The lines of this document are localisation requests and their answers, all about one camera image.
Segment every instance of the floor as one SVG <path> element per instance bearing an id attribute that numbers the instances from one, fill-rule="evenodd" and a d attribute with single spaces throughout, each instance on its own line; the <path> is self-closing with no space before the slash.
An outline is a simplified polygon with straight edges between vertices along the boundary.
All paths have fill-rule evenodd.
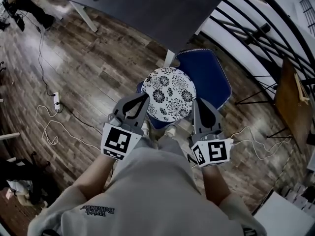
<path id="1" fill-rule="evenodd" d="M 67 1 L 48 1 L 63 15 L 63 19 L 56 21 L 44 36 L 42 33 L 42 41 L 41 34 L 27 18 L 24 18 L 24 32 L 10 20 L 11 26 L 0 33 L 0 57 L 7 67 L 1 75 L 0 97 L 4 103 L 0 107 L 0 121 L 4 133 L 21 133 L 21 137 L 9 142 L 10 152 L 29 159 L 29 155 L 36 151 L 39 164 L 51 162 L 48 172 L 64 189 L 86 170 L 99 152 L 71 138 L 56 123 L 51 124 L 47 131 L 51 140 L 59 137 L 57 145 L 48 145 L 42 136 L 43 128 L 35 122 L 38 105 L 46 106 L 51 114 L 55 111 L 53 99 L 46 94 L 41 79 L 38 63 L 40 42 L 44 78 L 50 92 L 58 91 L 62 102 L 77 117 L 99 130 L 115 103 L 135 92 L 137 83 L 163 65 L 166 50 L 115 19 L 87 9 L 98 28 L 93 33 Z M 28 14 L 28 17 L 38 24 L 32 15 Z M 216 53 L 232 86 L 233 94 L 220 110 L 226 136 L 249 126 L 256 139 L 268 149 L 281 141 L 266 139 L 267 135 L 284 127 L 271 105 L 235 106 L 236 101 L 259 91 L 246 73 L 204 36 L 193 36 L 185 47 L 195 48 L 209 48 Z M 253 97 L 253 100 L 264 99 L 262 94 Z M 47 124 L 50 119 L 45 109 L 38 110 L 39 122 Z M 67 109 L 53 119 L 62 122 L 73 136 L 100 146 L 101 135 L 80 123 Z M 191 153 L 186 141 L 192 131 L 191 124 L 181 120 L 177 126 L 176 139 L 184 152 Z M 239 141 L 250 139 L 251 135 L 247 129 L 234 138 Z M 293 145 L 293 141 L 283 144 L 273 156 L 259 160 L 251 143 L 244 142 L 233 147 L 231 161 L 220 166 L 230 188 L 243 198 L 250 210 L 254 210 L 273 187 L 279 190 L 303 179 L 311 150 L 308 148 L 301 153 L 296 147 L 292 149 Z M 274 151 L 266 152 L 262 146 L 256 146 L 260 157 Z M 193 172 L 203 193 L 201 171 L 195 167 Z M 34 212 L 25 216 L 32 219 Z"/>

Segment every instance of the power strip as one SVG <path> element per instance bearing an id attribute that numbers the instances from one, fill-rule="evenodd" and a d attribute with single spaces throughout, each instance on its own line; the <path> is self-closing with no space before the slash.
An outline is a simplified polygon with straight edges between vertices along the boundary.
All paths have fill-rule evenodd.
<path id="1" fill-rule="evenodd" d="M 60 96 L 58 92 L 54 93 L 54 108 L 57 112 L 60 111 L 61 105 L 60 105 Z"/>

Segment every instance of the dark gray table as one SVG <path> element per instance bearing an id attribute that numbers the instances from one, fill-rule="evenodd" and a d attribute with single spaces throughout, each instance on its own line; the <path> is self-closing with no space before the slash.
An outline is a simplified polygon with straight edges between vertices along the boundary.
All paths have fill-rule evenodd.
<path id="1" fill-rule="evenodd" d="M 169 66 L 222 0 L 69 0 L 91 30 L 97 28 L 81 5 L 97 9 L 167 48 Z"/>

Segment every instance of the black and white floral pattern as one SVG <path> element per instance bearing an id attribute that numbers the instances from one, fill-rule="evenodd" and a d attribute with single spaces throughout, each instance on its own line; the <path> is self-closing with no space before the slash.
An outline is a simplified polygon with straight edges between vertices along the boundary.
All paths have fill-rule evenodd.
<path id="1" fill-rule="evenodd" d="M 191 79 L 173 67 L 159 68 L 149 74 L 141 92 L 150 96 L 148 114 L 167 122 L 189 115 L 196 98 L 196 89 Z"/>

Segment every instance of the blue chair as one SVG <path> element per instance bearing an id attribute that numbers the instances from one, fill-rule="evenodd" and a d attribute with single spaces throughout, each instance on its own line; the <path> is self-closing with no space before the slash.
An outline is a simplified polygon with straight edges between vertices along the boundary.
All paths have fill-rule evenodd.
<path id="1" fill-rule="evenodd" d="M 209 49 L 195 49 L 182 51 L 176 58 L 180 61 L 177 69 L 185 72 L 194 82 L 197 97 L 207 100 L 219 110 L 232 95 L 232 88 L 215 54 Z M 143 82 L 137 85 L 137 92 L 141 92 L 142 85 Z M 171 124 L 147 115 L 155 129 Z"/>

